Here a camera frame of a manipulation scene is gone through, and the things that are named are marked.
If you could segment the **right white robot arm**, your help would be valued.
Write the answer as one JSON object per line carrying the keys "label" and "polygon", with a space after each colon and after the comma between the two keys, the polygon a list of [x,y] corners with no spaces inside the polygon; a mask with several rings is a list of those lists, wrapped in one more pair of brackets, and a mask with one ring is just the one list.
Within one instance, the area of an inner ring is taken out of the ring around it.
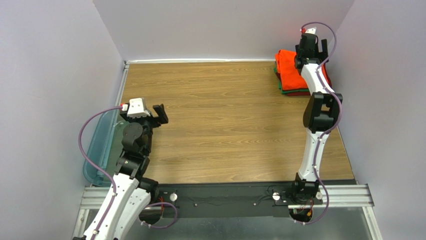
{"label": "right white robot arm", "polygon": [[294,66],[307,84],[310,99],[303,114],[306,143],[301,166],[287,195],[294,203],[315,198],[320,187],[320,165],[330,132],[337,126],[343,97],[335,93],[323,73],[328,59],[327,40],[318,40],[315,28],[304,30],[296,45]]}

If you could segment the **orange t-shirt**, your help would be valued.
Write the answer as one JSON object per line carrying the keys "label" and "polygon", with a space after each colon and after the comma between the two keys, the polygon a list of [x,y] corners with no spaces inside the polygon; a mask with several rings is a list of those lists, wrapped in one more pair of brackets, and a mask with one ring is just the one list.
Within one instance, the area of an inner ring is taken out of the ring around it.
{"label": "orange t-shirt", "polygon": [[295,68],[295,51],[280,49],[274,56],[275,67],[280,75],[283,90],[309,90],[306,81]]}

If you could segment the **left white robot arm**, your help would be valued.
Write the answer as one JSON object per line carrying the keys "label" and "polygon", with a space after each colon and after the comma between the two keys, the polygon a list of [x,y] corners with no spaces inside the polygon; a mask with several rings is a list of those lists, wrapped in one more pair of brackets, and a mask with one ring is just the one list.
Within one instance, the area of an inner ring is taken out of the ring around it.
{"label": "left white robot arm", "polygon": [[122,152],[114,174],[108,176],[108,193],[80,240],[123,240],[144,207],[158,199],[158,182],[144,174],[150,163],[153,130],[169,119],[163,104],[152,108],[156,116],[132,103],[113,107],[128,123],[122,132]]}

